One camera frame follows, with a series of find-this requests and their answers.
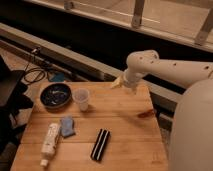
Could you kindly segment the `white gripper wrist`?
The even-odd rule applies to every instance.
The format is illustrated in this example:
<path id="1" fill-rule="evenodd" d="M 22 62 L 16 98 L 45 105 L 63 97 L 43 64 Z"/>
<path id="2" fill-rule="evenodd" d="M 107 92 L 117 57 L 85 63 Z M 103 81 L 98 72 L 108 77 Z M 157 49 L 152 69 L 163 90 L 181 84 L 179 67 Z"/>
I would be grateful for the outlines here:
<path id="1" fill-rule="evenodd" d="M 126 69 L 123 73 L 123 78 L 118 77 L 116 78 L 112 83 L 110 88 L 120 88 L 122 85 L 124 85 L 127 88 L 131 88 L 133 93 L 137 93 L 137 86 L 142 79 L 143 74 L 136 73 L 131 71 L 130 69 Z"/>

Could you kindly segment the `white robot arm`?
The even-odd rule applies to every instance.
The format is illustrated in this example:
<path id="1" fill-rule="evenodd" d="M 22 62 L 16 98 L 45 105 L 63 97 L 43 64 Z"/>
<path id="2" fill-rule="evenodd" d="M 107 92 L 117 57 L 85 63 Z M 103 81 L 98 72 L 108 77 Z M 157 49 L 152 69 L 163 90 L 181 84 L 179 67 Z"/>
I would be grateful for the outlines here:
<path id="1" fill-rule="evenodd" d="M 185 90 L 172 123 L 168 171 L 213 171 L 213 62 L 162 59 L 144 50 L 130 53 L 126 64 L 113 88 L 135 90 L 151 74 Z"/>

